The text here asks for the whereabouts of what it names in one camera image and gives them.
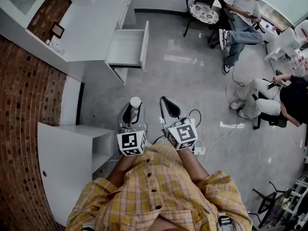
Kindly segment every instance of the picture frame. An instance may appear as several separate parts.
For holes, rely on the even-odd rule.
[[[61,38],[62,37],[62,34],[64,33],[64,28],[61,27],[59,25],[59,23],[57,22],[54,22],[51,29],[50,29],[50,33],[52,35],[55,35],[57,38]]]

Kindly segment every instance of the brick wall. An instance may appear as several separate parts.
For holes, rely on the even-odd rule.
[[[66,75],[0,35],[0,226],[62,230],[46,200],[37,122],[59,125]]]
[[[27,29],[44,42],[51,39],[49,31],[53,23],[60,22],[71,3],[71,0],[45,0]]]

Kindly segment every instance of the bottle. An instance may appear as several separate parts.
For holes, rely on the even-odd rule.
[[[129,103],[132,107],[130,111],[130,123],[136,122],[138,117],[139,106],[141,104],[141,99],[139,97],[132,97]]]
[[[50,46],[55,52],[59,53],[61,56],[64,54],[65,50],[55,41],[51,42],[49,39],[45,42]]]

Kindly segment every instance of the tiled floor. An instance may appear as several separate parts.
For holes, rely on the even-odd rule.
[[[150,22],[150,40],[146,71],[128,71],[127,85],[116,90],[86,90],[81,110],[81,123],[117,129],[116,118],[120,109],[132,96],[139,96],[145,103],[148,140],[153,142],[162,135],[160,129],[159,98],[174,97],[187,110],[199,109],[202,122],[197,128],[205,148],[220,136],[230,133],[238,116],[229,109],[226,87],[231,101],[239,86],[232,81],[232,74],[223,75],[223,54],[220,47],[210,49],[207,37],[210,31],[202,24],[192,23],[183,37],[187,18],[177,15],[137,13],[138,25],[144,28]],[[273,70],[264,62],[263,45],[246,46],[234,70],[238,81],[250,82],[253,78],[272,79]],[[274,68],[287,73],[282,62]],[[306,125],[296,128],[288,123],[286,128],[270,127],[261,123],[257,131],[250,120],[240,118],[238,128],[230,136],[214,144],[203,166],[209,173],[216,170],[228,172],[235,180],[248,211],[257,211],[260,198],[253,188],[267,194],[272,181],[277,188],[290,187],[302,168],[303,149],[299,148],[306,134]],[[109,172],[114,163],[103,168]]]

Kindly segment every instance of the person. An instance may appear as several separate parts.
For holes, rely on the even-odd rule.
[[[302,77],[293,75],[278,75],[273,78],[277,84],[281,80],[291,81],[287,87],[274,86],[268,89],[269,82],[254,79],[249,85],[241,88],[237,93],[237,100],[230,104],[231,109],[239,109],[239,116],[254,119],[261,113],[278,116],[280,113],[295,126],[307,124],[308,82]],[[246,103],[255,92],[260,92],[267,99],[257,99],[252,105]]]
[[[222,66],[224,74],[238,61],[245,44],[258,44],[263,41],[261,33],[257,32],[252,23],[261,22],[257,0],[224,0],[227,9],[233,13],[234,21],[228,20],[231,30],[219,30],[221,49],[230,46],[229,55]]]
[[[209,175],[188,148],[155,144],[141,155],[121,157],[106,179],[88,183],[66,230],[216,231],[219,213],[236,230],[251,231],[229,175]]]

